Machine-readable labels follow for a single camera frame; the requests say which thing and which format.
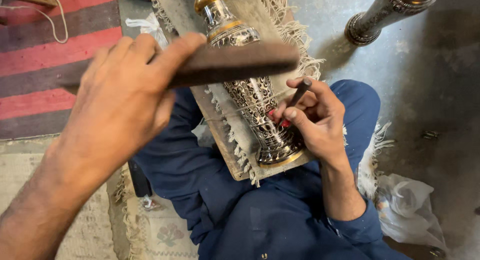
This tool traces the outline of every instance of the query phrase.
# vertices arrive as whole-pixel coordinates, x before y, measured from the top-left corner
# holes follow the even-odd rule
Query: hand
[[[302,79],[289,79],[286,85],[295,88]],[[345,107],[342,102],[327,84],[314,79],[297,105],[286,108],[292,97],[281,101],[269,118],[276,123],[282,117],[290,121],[303,135],[307,148],[326,163],[344,162],[347,156],[343,144]]]
[[[206,41],[203,34],[188,33],[162,52],[152,36],[141,34],[135,40],[121,38],[110,50],[99,49],[45,160],[54,160],[63,180],[102,184],[167,126],[175,98],[165,89]]]

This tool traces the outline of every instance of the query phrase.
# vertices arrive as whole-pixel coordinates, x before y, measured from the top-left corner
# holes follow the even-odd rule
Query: blue clothing
[[[346,153],[357,169],[380,110],[369,85],[341,80],[331,90],[345,105]],[[403,260],[382,241],[374,204],[352,221],[328,218],[322,200],[319,164],[305,165],[261,180],[235,181],[222,156],[200,147],[191,132],[202,113],[188,88],[176,90],[168,127],[135,161],[157,195],[170,199],[187,220],[200,259],[371,259]]]

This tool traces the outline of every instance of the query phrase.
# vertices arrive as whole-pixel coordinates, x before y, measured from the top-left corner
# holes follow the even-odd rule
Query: engraved pattern
[[[223,25],[237,20],[224,5],[225,2],[223,0],[215,0],[203,8],[203,22],[207,30],[216,30]]]
[[[426,10],[436,0],[375,0],[367,12],[359,12],[345,26],[345,36],[364,46],[375,41],[383,27]]]
[[[204,22],[209,34],[219,28],[237,21],[223,0],[216,0],[203,9]],[[238,24],[213,37],[210,45],[213,47],[243,46],[249,43],[259,43],[260,35],[246,24]],[[289,159],[300,152],[303,142],[290,129],[277,126],[267,113],[275,109],[277,99],[273,95],[270,77],[258,77],[224,83],[225,89],[233,98],[238,108],[251,106],[241,111],[249,122],[250,128],[257,138],[260,149],[257,163],[260,166],[275,165]]]

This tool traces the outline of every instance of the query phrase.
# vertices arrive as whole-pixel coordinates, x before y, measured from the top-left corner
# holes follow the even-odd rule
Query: string
[[[65,39],[64,40],[59,40],[57,38],[57,34],[55,32],[55,24],[53,24],[53,21],[52,19],[46,15],[43,11],[40,11],[39,9],[35,8],[35,7],[30,7],[30,6],[0,6],[0,8],[6,8],[6,9],[10,9],[10,10],[15,10],[15,9],[33,9],[41,14],[43,14],[43,16],[45,16],[49,21],[50,21],[50,24],[52,24],[52,29],[53,29],[53,37],[55,38],[55,40],[59,43],[66,43],[68,41],[68,30],[67,30],[67,23],[65,22],[65,15],[63,13],[63,7],[62,7],[62,4],[60,3],[60,0],[56,0],[57,3],[58,3],[58,6],[60,7],[60,13],[61,13],[61,18],[63,20],[63,26],[65,27]]]
[[[227,113],[225,113],[225,114],[220,114],[220,116],[222,116],[222,117],[227,117],[227,116],[229,116],[229,115],[231,115],[231,114],[235,114],[236,112],[242,111],[242,110],[244,110],[244,109],[247,109],[247,108],[250,108],[250,107],[254,107],[254,106],[257,106],[257,105],[259,105],[259,104],[263,104],[263,103],[265,103],[265,102],[267,102],[267,101],[269,101],[269,100],[271,100],[271,99],[273,99],[273,98],[275,98],[275,97],[281,96],[281,95],[283,95],[283,94],[285,94],[285,93],[287,93],[287,92],[289,92],[289,91],[290,91],[290,89],[286,89],[286,90],[284,90],[284,91],[282,91],[282,92],[273,94],[272,96],[267,97],[267,98],[265,98],[265,99],[263,99],[263,100],[261,100],[261,101],[259,101],[259,102],[257,102],[257,103],[254,103],[254,104],[252,104],[252,105],[247,105],[247,106],[242,107],[242,108],[238,108],[238,109],[235,110],[235,111],[227,112]],[[221,121],[222,119],[220,119],[220,118],[208,118],[208,119],[205,119],[205,121],[211,121],[211,120]]]

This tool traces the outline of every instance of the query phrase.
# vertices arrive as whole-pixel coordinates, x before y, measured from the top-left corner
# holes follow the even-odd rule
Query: hammer
[[[173,76],[169,89],[266,77],[297,68],[296,47],[282,43],[251,43],[222,48],[203,47],[195,51]],[[58,83],[76,94],[80,79]]]

